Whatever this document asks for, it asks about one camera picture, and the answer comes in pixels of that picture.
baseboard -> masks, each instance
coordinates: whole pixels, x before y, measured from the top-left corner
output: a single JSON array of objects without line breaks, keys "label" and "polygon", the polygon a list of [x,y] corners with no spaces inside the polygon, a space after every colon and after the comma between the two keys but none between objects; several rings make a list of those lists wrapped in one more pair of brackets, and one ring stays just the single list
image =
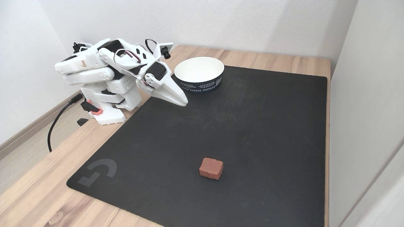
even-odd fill
[{"label": "baseboard", "polygon": [[14,149],[16,149],[19,145],[27,141],[29,138],[34,136],[37,132],[39,132],[41,129],[46,127],[48,124],[50,124],[57,114],[60,112],[60,110],[66,105],[67,102],[69,102],[74,96],[76,96],[78,93],[81,91],[78,90],[74,94],[70,95],[67,97],[65,100],[63,100],[61,103],[57,104],[55,107],[50,109],[48,112],[40,116],[38,119],[27,125],[25,128],[23,128],[21,131],[17,132],[15,135],[13,135],[11,138],[6,140],[4,143],[0,145],[0,160],[2,160],[4,157],[6,157],[9,153],[11,153]]}]

wooden desk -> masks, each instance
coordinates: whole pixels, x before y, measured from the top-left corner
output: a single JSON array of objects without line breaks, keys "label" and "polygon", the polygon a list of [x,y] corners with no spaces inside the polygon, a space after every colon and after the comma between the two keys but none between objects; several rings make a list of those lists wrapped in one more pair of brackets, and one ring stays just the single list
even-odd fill
[{"label": "wooden desk", "polygon": [[[326,127],[325,226],[328,226],[328,156],[330,60],[266,53],[177,46],[165,61],[172,71],[192,57],[208,56],[225,65],[282,71],[328,78]],[[132,112],[125,112],[129,118]],[[0,195],[0,226],[160,226],[66,186],[67,179],[106,142],[122,124],[100,126],[89,120],[72,136]]]}]

brown cube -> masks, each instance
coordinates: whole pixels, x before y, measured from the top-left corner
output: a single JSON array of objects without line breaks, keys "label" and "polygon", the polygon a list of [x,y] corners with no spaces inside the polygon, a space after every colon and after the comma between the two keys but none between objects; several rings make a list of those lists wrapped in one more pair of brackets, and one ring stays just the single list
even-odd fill
[{"label": "brown cube", "polygon": [[204,158],[201,167],[199,167],[199,174],[204,177],[219,180],[223,171],[223,162],[212,158]]}]

bowl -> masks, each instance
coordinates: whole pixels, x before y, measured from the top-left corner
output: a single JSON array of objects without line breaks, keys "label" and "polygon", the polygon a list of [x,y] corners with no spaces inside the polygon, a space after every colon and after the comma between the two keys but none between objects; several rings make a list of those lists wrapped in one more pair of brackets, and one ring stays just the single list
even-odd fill
[{"label": "bowl", "polygon": [[188,93],[206,94],[216,90],[222,81],[223,62],[212,57],[194,57],[174,69],[179,86]]}]

logo on mat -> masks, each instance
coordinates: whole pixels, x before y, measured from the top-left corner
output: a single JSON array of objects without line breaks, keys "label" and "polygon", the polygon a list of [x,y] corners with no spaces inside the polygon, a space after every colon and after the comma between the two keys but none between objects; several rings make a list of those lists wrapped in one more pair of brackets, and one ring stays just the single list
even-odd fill
[{"label": "logo on mat", "polygon": [[[113,176],[115,175],[115,173],[116,173],[116,163],[115,163],[114,160],[108,159],[108,158],[104,158],[104,159],[97,160],[97,161],[91,163],[90,165],[88,165],[86,168],[89,169],[89,170],[92,170],[92,169],[94,169],[95,167],[100,166],[100,165],[106,165],[106,166],[108,166],[108,173],[107,173],[107,176],[113,177]],[[97,180],[97,178],[98,178],[100,175],[101,175],[101,173],[95,172],[95,173],[93,173],[93,174],[91,175],[90,178],[81,177],[80,180],[79,180],[77,183],[89,187],[89,186],[91,186],[91,185],[94,183],[95,180]]]}]

